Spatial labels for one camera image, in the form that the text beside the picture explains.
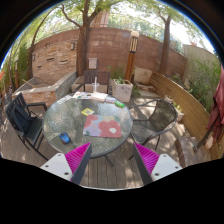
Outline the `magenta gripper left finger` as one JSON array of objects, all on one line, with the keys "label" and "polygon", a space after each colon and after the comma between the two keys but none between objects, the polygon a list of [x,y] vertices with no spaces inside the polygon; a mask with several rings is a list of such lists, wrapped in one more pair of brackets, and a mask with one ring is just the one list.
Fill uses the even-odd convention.
[{"label": "magenta gripper left finger", "polygon": [[57,153],[41,169],[79,185],[91,153],[92,146],[86,143],[66,154]]}]

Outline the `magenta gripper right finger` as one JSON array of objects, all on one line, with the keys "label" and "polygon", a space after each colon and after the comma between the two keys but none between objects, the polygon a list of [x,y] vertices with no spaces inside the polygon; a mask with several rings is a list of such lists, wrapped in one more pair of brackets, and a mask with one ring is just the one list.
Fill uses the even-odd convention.
[{"label": "magenta gripper right finger", "polygon": [[169,155],[157,154],[138,143],[133,144],[133,155],[144,185],[182,169]]}]

